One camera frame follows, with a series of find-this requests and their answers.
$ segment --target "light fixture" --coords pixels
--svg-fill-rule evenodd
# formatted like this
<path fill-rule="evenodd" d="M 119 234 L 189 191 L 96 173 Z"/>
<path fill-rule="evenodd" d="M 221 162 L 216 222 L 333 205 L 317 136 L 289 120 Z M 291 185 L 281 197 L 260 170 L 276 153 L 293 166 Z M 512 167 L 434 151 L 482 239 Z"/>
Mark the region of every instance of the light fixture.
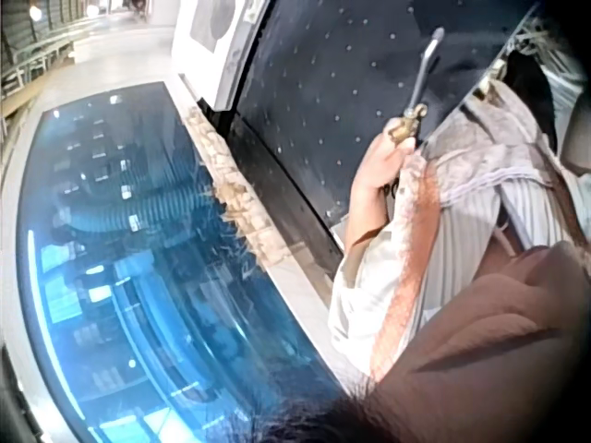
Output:
<path fill-rule="evenodd" d="M 104 271 L 104 266 L 99 265 L 99 266 L 95 266 L 94 268 L 88 269 L 86 271 L 86 275 L 100 274 L 103 271 Z"/>
<path fill-rule="evenodd" d="M 99 15 L 99 7 L 96 5 L 86 6 L 86 15 L 90 18 L 97 17 Z"/>
<path fill-rule="evenodd" d="M 29 15 L 33 21 L 39 21 L 43 17 L 43 12 L 37 6 L 31 6 L 29 8 Z"/>

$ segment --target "beige fabric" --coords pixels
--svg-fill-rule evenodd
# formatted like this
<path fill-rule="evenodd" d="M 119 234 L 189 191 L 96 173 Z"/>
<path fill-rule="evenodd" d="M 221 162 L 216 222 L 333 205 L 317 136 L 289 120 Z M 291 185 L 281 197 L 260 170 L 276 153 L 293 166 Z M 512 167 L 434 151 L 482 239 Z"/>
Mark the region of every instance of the beige fabric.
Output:
<path fill-rule="evenodd" d="M 440 228 L 412 315 L 400 344 L 391 349 L 392 362 L 432 315 L 473 280 L 501 202 L 525 247 L 571 240 L 542 155 L 564 175 L 578 221 L 585 235 L 591 234 L 591 213 L 583 208 L 591 202 L 589 181 L 561 168 L 533 115 L 508 87 L 491 86 L 490 102 L 468 99 L 423 152 L 406 159 L 392 221 L 356 250 L 355 264 L 345 257 L 339 268 L 329 315 L 333 343 L 366 374 L 412 253 L 409 223 L 428 160 L 436 166 Z"/>

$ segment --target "wall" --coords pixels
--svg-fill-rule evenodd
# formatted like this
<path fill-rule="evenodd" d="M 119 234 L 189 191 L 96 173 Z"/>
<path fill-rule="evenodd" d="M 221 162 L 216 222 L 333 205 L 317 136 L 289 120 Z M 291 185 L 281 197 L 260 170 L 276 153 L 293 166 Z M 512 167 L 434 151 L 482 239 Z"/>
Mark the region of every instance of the wall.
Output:
<path fill-rule="evenodd" d="M 175 25 L 181 0 L 151 0 L 148 22 L 151 25 Z"/>

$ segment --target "ceiling light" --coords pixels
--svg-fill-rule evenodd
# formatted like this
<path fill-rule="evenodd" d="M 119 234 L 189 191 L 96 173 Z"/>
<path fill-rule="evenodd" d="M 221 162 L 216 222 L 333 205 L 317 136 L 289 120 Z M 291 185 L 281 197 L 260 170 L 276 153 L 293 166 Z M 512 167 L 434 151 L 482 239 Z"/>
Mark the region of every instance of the ceiling light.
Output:
<path fill-rule="evenodd" d="M 37 6 L 31 6 L 29 8 L 29 15 L 33 21 L 39 21 L 43 16 L 43 12 L 41 12 L 41 10 Z"/>
<path fill-rule="evenodd" d="M 86 15 L 88 17 L 97 17 L 99 15 L 99 7 L 96 5 L 88 5 L 86 7 Z"/>

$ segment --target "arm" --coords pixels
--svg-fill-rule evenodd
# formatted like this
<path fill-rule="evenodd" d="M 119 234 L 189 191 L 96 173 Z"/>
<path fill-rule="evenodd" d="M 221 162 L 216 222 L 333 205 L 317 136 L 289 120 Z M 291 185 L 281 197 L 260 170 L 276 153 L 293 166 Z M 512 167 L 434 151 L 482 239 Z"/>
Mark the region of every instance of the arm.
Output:
<path fill-rule="evenodd" d="M 405 140 L 396 146 L 387 132 L 398 126 L 399 120 L 392 119 L 369 145 L 353 185 L 349 221 L 347 223 L 344 252 L 376 234 L 388 224 L 388 208 L 383 187 L 391 183 L 400 172 L 406 155 L 413 152 L 416 145 L 414 138 Z"/>

